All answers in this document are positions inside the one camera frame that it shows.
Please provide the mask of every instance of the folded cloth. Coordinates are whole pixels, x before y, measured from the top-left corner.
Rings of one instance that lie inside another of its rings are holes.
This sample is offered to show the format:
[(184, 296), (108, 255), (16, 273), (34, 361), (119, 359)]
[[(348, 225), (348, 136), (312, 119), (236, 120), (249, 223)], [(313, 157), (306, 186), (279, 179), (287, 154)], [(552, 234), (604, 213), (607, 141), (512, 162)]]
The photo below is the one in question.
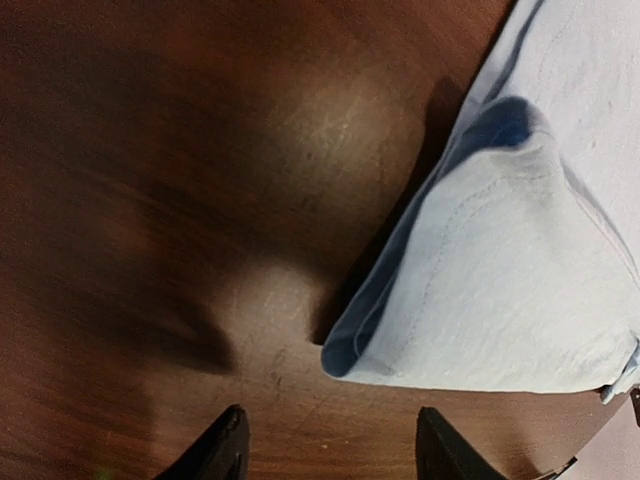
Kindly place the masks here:
[(617, 231), (526, 100), (490, 101), (464, 127), (329, 335), (325, 371), (419, 388), (625, 391), (639, 373), (640, 281)]

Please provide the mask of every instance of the wood grain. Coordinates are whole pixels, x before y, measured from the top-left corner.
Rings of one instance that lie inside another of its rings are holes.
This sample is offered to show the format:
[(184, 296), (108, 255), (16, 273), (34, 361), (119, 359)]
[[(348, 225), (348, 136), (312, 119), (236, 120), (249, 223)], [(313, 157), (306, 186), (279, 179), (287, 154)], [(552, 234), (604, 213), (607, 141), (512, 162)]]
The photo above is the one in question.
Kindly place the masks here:
[(255, 479), (414, 478), (421, 406), (514, 479), (576, 453), (615, 405), (338, 383), (314, 344), (509, 3), (2, 2), (0, 478), (150, 478), (232, 403)]

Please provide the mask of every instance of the wooden table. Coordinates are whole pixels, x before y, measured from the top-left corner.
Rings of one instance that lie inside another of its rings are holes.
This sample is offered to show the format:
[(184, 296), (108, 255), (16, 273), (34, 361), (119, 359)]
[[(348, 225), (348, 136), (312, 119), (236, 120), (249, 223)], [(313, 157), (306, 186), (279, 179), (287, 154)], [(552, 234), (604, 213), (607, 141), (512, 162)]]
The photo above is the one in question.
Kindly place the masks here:
[(149, 478), (240, 402), (253, 479), (414, 478), (423, 405), (518, 479), (612, 415), (320, 369), (510, 2), (74, 3), (0, 7), (1, 478)]

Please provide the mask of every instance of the cloth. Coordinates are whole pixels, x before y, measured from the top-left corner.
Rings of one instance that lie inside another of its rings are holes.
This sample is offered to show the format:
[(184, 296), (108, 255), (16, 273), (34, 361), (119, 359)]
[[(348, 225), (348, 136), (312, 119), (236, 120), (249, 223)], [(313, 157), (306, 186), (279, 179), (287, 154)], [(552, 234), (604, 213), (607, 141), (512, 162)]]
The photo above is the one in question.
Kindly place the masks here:
[(484, 391), (611, 385), (605, 402), (638, 382), (640, 4), (615, 3), (516, 5), (443, 158), (331, 332), (328, 374)]

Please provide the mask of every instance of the white floor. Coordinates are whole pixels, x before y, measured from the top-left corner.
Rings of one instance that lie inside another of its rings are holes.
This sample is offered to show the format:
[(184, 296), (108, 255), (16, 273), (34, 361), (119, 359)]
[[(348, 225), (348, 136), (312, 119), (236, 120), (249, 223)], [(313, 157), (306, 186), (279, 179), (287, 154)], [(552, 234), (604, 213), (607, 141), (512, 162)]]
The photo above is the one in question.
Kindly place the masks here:
[(636, 480), (640, 478), (640, 428), (629, 399), (584, 447), (561, 480)]

